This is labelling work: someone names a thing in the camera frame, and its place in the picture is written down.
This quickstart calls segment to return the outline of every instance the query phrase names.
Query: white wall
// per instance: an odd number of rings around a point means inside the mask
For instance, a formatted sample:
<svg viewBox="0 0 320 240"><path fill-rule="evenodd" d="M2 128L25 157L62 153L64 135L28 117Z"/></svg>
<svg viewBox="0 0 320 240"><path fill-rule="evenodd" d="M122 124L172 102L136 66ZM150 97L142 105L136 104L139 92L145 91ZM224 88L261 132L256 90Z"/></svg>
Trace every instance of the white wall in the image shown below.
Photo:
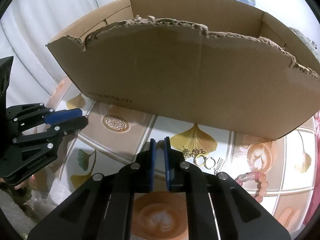
<svg viewBox="0 0 320 240"><path fill-rule="evenodd" d="M256 8L300 30L320 48L320 24L305 0L257 0Z"/></svg>

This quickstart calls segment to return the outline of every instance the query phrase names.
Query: table surface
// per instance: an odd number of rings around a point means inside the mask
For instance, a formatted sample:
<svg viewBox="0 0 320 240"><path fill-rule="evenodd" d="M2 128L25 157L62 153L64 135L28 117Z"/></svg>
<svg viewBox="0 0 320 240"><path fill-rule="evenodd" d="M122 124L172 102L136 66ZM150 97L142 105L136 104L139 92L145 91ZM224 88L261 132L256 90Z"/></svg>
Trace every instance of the table surface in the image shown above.
<svg viewBox="0 0 320 240"><path fill-rule="evenodd" d="M253 170L265 172L269 186L261 205L277 219L285 210L291 210L294 215L282 221L290 232L303 223L316 175L313 117L285 137L271 141L95 102L81 94L67 77L58 85L47 107L57 111L79 107L89 118L89 125L63 144L58 160L50 165L71 192L94 173L113 174L133 162L151 138L158 142L169 136L175 149L207 150L207 157L212 157L216 165L212 169L201 166L203 172L224 171L233 178ZM163 156L163 151L157 150L156 185L164 185ZM243 187L255 195L254 181L244 183Z"/></svg>

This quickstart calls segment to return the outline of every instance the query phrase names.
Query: ginkgo leaf print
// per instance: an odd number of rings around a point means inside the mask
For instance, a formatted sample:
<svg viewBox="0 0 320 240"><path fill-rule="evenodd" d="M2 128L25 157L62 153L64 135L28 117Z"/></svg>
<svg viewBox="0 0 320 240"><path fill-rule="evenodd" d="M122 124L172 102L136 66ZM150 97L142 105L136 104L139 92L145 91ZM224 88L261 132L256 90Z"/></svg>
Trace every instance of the ginkgo leaf print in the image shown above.
<svg viewBox="0 0 320 240"><path fill-rule="evenodd" d="M92 164L91 170L88 174L86 174L86 175L72 175L70 177L71 183L75 189L79 188L84 182L86 182L92 176L92 172L93 172L94 166L96 164L96 160L97 160L97 150L94 150L93 155L94 155L93 164Z"/></svg>
<svg viewBox="0 0 320 240"><path fill-rule="evenodd" d="M189 130L174 135L170 138L171 146L183 151L189 149L202 148L207 153L215 151L218 143L209 134L200 130L197 124L194 124Z"/></svg>
<svg viewBox="0 0 320 240"><path fill-rule="evenodd" d="M91 154L87 154L84 150L82 149L79 149L78 151L78 163L79 163L79 166L84 170L84 171L87 171L88 170L88 167L89 167L89 159L91 157L91 155L94 154L91 153Z"/></svg>
<svg viewBox="0 0 320 240"><path fill-rule="evenodd" d="M68 100L66 105L68 109L83 108L85 106L85 100L80 93L76 97Z"/></svg>

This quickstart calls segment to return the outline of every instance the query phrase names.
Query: corrugated cardboard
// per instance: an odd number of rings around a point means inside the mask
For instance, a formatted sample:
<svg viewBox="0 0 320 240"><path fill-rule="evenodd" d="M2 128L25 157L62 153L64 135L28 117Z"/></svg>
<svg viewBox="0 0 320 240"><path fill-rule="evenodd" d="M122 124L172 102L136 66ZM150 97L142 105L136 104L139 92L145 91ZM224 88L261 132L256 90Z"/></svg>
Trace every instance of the corrugated cardboard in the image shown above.
<svg viewBox="0 0 320 240"><path fill-rule="evenodd" d="M98 10L47 45L94 100L271 139L320 109L319 77L310 70L320 72L319 62L257 8L234 0L118 0ZM125 21L134 15L191 23Z"/></svg>

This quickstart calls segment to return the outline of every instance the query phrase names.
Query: torn cardboard edge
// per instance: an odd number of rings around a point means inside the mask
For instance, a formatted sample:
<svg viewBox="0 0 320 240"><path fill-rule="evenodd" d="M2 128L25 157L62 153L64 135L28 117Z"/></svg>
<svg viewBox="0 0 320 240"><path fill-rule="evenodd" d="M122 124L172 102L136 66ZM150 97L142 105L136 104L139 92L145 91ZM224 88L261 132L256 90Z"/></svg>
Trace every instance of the torn cardboard edge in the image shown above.
<svg viewBox="0 0 320 240"><path fill-rule="evenodd" d="M266 37L295 56L297 63L320 74L319 61L292 30L269 13L235 0L115 0L79 18L50 42L65 35L84 41L87 34L135 15L184 19L212 31Z"/></svg>
<svg viewBox="0 0 320 240"><path fill-rule="evenodd" d="M152 26L159 26L159 25L167 25L167 26L181 26L181 27L189 27L191 29L197 29L199 30L199 35L203 35L206 38L221 38L221 37L228 37L228 38L236 38L236 39L246 39L246 40L251 40L254 42L262 42L264 44L267 44L275 49L278 49L281 51L284 55L288 56L291 58L292 62L290 64L290 68L294 68L297 70L302 71L305 74L308 74L315 78L318 82L320 82L320 76L316 73L316 71L304 67L300 64L297 63L295 56L291 55L289 52L285 51L283 48L281 48L278 44L273 42L272 40L265 38L265 37L251 37L251 36L246 36L238 33L231 33L231 32L210 32L209 28L204 25L204 24L198 24L194 22L189 22L189 21L182 21L182 20L176 20L176 19L169 19L169 18L160 18L156 19L153 16L148 16L148 19L142 18L139 15L137 15L133 19L129 19L126 21L120 21L120 22L114 22L112 24L109 24L105 27L102 27L92 33L89 33L86 38L84 39L84 42L82 42L81 38L75 38L71 37L70 35L65 35L64 37L69 38L70 40L73 40L77 43L79 43L83 51L86 51L87 45L98 39L100 35L110 32L111 30L115 28L122 28L122 27L130 27L134 25L152 25Z"/></svg>

